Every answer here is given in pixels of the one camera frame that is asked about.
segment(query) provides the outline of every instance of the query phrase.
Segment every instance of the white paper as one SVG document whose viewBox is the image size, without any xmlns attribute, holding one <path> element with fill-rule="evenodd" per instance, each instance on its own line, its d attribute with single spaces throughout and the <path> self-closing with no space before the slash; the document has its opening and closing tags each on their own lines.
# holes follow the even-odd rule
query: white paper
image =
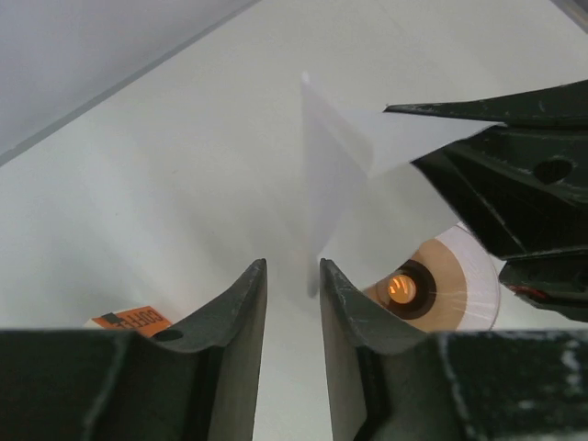
<svg viewBox="0 0 588 441">
<path fill-rule="evenodd" d="M 458 222 L 409 162 L 495 123 L 343 111 L 322 97 L 308 75 L 302 103 L 310 294 L 318 286 L 320 257 L 332 258 L 363 288 Z"/>
</svg>

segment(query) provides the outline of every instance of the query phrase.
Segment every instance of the white table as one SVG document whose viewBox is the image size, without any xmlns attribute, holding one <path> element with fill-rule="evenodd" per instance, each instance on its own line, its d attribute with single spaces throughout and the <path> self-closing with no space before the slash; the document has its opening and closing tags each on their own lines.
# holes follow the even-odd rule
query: white table
<svg viewBox="0 0 588 441">
<path fill-rule="evenodd" d="M 269 262 L 254 439 L 327 440 L 305 297 L 300 74 L 334 103 L 502 95 L 588 77 L 548 0 L 265 0 L 0 169 L 0 324 L 179 319 Z M 503 295 L 502 327 L 576 326 Z"/>
</svg>

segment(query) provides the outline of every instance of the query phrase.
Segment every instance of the tape roll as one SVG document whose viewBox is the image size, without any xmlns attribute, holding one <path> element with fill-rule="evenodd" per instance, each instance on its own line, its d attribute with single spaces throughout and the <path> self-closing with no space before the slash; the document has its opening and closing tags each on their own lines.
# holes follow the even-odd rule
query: tape roll
<svg viewBox="0 0 588 441">
<path fill-rule="evenodd" d="M 426 332 L 491 329 L 500 303 L 492 260 L 458 226 L 423 243 L 406 264 L 364 292 Z"/>
</svg>

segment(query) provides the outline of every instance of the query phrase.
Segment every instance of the black robotic claw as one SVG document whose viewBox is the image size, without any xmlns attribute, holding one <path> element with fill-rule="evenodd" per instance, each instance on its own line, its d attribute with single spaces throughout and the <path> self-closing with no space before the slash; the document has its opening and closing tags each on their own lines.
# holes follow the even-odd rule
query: black robotic claw
<svg viewBox="0 0 588 441">
<path fill-rule="evenodd" d="M 386 112 L 501 122 L 417 159 L 529 303 L 588 322 L 588 81 Z"/>
<path fill-rule="evenodd" d="M 583 439 L 587 332 L 425 334 L 321 262 L 334 441 Z"/>
<path fill-rule="evenodd" d="M 152 340 L 132 331 L 1 332 L 0 439 L 252 439 L 265 318 L 258 260 Z"/>
</svg>

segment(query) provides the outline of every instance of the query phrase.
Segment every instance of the orange label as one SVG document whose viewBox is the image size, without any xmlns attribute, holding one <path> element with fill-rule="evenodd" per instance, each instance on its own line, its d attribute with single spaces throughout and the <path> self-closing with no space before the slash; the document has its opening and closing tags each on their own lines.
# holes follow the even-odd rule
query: orange label
<svg viewBox="0 0 588 441">
<path fill-rule="evenodd" d="M 107 329 L 136 329 L 147 337 L 159 333 L 172 324 L 151 306 L 110 312 L 92 319 L 92 322 Z"/>
</svg>

